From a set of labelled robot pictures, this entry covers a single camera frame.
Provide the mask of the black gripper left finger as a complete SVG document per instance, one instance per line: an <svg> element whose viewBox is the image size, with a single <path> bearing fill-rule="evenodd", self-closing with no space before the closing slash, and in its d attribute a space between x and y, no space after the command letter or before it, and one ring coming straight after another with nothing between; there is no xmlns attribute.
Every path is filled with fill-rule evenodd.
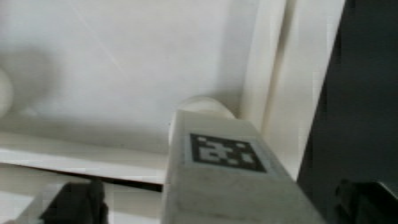
<svg viewBox="0 0 398 224"><path fill-rule="evenodd" d="M103 182L50 184L16 218L16 224L108 224Z"/></svg>

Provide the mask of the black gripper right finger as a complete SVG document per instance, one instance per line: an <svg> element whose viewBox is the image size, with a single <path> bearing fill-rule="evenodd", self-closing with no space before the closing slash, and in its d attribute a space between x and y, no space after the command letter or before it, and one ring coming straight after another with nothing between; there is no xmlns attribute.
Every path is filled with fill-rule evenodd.
<svg viewBox="0 0 398 224"><path fill-rule="evenodd" d="M398 224L398 182L354 182L336 187L338 224Z"/></svg>

